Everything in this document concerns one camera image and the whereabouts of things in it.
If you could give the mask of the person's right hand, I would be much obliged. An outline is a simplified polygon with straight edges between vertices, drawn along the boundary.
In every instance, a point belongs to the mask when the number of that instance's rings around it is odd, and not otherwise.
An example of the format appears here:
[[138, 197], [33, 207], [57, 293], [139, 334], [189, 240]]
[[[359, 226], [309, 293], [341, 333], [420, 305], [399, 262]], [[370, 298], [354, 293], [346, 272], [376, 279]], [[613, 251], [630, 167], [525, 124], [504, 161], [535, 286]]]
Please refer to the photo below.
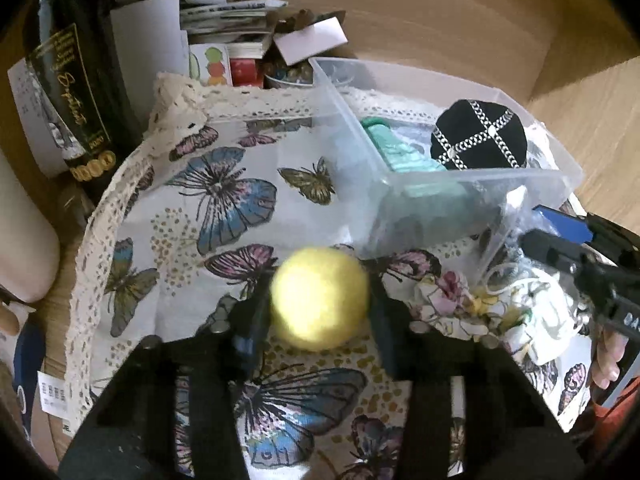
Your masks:
[[606, 390], [620, 378], [618, 363], [625, 354], [628, 338], [605, 328], [598, 338], [596, 356], [591, 365], [591, 381], [596, 387]]

